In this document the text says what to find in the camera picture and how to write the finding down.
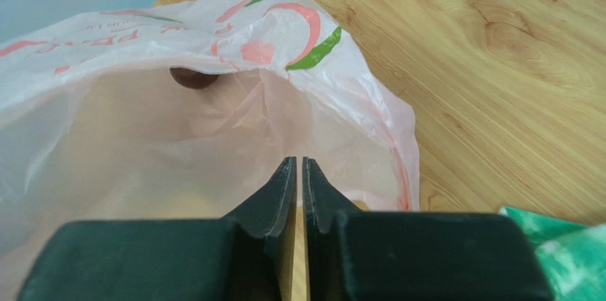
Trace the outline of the pink plastic bag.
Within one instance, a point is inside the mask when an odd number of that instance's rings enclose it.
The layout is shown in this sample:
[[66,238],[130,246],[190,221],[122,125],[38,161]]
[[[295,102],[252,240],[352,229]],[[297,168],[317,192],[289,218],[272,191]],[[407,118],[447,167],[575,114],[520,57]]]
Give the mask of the pink plastic bag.
[[[218,75],[202,90],[170,68]],[[315,0],[88,12],[1,44],[1,298],[83,219],[220,216],[285,157],[345,196],[419,207],[412,107]]]

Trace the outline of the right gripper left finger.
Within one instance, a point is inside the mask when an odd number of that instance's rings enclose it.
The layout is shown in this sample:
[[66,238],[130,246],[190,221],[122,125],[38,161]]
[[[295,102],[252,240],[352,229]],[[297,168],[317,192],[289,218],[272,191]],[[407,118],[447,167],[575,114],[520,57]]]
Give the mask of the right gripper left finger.
[[36,258],[19,300],[288,300],[297,160],[220,218],[76,221]]

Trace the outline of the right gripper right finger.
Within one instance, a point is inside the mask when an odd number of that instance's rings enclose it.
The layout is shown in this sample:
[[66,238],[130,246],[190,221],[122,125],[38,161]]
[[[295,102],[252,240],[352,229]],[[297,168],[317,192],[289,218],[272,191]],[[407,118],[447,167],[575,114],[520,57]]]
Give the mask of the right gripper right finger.
[[552,300],[529,240],[489,213],[364,211],[302,162],[311,300]]

